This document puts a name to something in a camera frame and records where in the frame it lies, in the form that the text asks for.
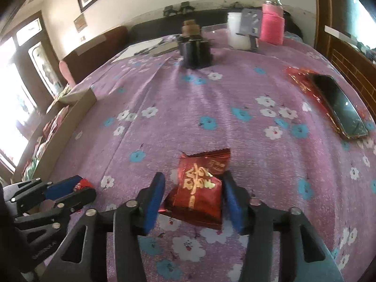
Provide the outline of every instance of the purple bedsheet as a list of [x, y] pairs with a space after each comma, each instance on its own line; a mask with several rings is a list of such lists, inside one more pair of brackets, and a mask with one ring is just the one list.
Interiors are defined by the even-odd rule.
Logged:
[[[73, 91], [91, 87], [98, 101], [51, 180], [87, 178], [98, 194], [93, 207], [105, 211], [135, 198], [157, 171], [166, 175], [167, 194], [176, 184], [180, 151], [230, 148], [229, 169], [238, 185], [270, 207], [300, 207], [345, 280], [356, 282], [376, 254], [375, 123], [366, 123], [368, 139], [342, 141], [285, 68], [329, 74], [354, 105], [364, 104], [305, 44], [261, 43], [254, 54], [229, 49], [225, 30], [208, 37], [214, 43], [211, 67], [187, 70], [176, 51], [112, 59], [77, 85]], [[247, 237], [226, 218], [223, 230], [215, 231], [160, 215], [139, 242], [148, 281], [235, 282]], [[108, 255], [109, 281], [115, 281], [111, 245]], [[271, 280], [278, 280], [277, 265]]]

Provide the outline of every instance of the red packet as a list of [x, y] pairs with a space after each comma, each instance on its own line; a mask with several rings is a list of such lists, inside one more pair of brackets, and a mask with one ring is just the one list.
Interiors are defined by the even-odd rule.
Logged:
[[190, 224], [221, 229], [222, 174], [230, 160], [230, 149], [180, 156], [178, 186], [166, 197], [159, 212]]

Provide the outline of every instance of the window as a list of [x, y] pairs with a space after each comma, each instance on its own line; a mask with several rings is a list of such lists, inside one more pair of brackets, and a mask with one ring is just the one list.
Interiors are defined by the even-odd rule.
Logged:
[[38, 34], [41, 30], [42, 30], [42, 26], [41, 26], [41, 22], [39, 21], [39, 18], [25, 25], [22, 29], [20, 29], [16, 33], [18, 45], [19, 46], [23, 45], [31, 37]]

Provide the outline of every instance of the metal rivet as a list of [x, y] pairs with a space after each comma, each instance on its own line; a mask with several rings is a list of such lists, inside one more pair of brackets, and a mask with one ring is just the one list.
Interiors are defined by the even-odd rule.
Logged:
[[127, 201], [127, 203], [125, 204], [128, 208], [134, 208], [134, 207], [137, 207], [138, 205], [138, 202], [134, 199], [131, 199], [129, 201]]
[[251, 206], [259, 206], [261, 204], [261, 200], [258, 198], [252, 198], [249, 203]]
[[293, 214], [293, 215], [300, 215], [302, 213], [302, 211], [298, 207], [292, 207], [290, 209], [290, 213]]
[[93, 215], [95, 215], [97, 213], [97, 210], [95, 210], [95, 209], [89, 209], [89, 210], [87, 210], [86, 211], [86, 216], [93, 216]]

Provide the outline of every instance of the white container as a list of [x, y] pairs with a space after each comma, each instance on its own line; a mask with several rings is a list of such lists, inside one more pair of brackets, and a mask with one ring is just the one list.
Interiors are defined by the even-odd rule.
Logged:
[[227, 37], [229, 45], [236, 50], [249, 50], [251, 41], [247, 36], [236, 35], [240, 29], [241, 13], [228, 13], [227, 15]]

